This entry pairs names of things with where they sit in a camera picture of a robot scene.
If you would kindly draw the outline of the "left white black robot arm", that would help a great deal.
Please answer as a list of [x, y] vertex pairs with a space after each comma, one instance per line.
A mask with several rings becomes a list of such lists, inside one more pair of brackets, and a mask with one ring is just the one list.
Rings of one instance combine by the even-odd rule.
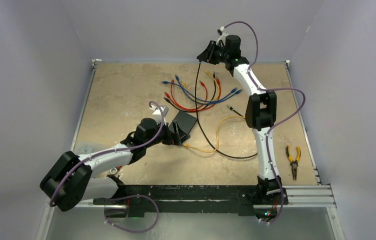
[[182, 145], [190, 138], [179, 125], [144, 118], [136, 130], [117, 145], [89, 154], [63, 153], [40, 183], [40, 189], [50, 198], [50, 207], [66, 212], [80, 201], [104, 198], [117, 205], [125, 198], [124, 184], [114, 175], [97, 175], [114, 167], [135, 163], [157, 144]]

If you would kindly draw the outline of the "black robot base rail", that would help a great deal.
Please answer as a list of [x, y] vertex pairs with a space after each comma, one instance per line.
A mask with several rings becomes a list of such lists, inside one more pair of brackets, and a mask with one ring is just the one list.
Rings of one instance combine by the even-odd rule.
[[131, 197], [128, 215], [145, 213], [215, 213], [242, 217], [273, 218], [281, 203], [288, 204], [286, 191], [258, 196], [255, 185], [124, 185], [109, 198], [96, 198], [94, 205], [107, 208], [124, 205]]

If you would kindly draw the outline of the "black network switch box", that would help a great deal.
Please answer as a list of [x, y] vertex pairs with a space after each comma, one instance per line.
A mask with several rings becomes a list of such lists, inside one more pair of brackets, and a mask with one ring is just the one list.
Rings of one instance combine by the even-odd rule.
[[[188, 113], [184, 111], [179, 111], [173, 120], [177, 121], [179, 126], [186, 133], [186, 141], [187, 141], [190, 138], [191, 130], [193, 129], [193, 127], [195, 126], [197, 122], [197, 118], [192, 115], [189, 115]], [[169, 130], [171, 132], [171, 137], [172, 137], [172, 123], [169, 126]]]

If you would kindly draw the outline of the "red handled adjustable wrench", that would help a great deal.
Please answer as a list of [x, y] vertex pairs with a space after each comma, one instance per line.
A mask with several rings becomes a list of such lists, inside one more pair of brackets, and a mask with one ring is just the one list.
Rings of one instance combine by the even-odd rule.
[[109, 173], [111, 175], [115, 175], [118, 173], [118, 171], [122, 168], [122, 166], [117, 166], [117, 167], [113, 167], [112, 169], [109, 170]]

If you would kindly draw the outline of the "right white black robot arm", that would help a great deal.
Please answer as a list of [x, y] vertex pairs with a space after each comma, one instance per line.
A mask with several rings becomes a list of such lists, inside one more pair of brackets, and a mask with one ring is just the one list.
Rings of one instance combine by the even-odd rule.
[[197, 59], [213, 65], [223, 63], [248, 95], [244, 118], [252, 130], [258, 152], [256, 196], [260, 202], [267, 204], [281, 191], [272, 134], [277, 115], [277, 95], [259, 82], [249, 61], [241, 55], [240, 45], [241, 39], [237, 35], [227, 35], [224, 43], [211, 40]]

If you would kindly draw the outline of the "yellow handled pliers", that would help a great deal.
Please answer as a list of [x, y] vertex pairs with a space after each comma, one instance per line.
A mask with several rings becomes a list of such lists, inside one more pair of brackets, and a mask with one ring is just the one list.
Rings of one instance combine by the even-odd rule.
[[292, 155], [290, 154], [290, 145], [287, 145], [285, 148], [286, 156], [290, 162], [292, 177], [294, 181], [297, 180], [298, 163], [301, 159], [301, 154], [302, 154], [301, 148], [299, 146], [296, 147], [296, 151], [297, 151], [297, 155], [295, 158], [293, 158]]

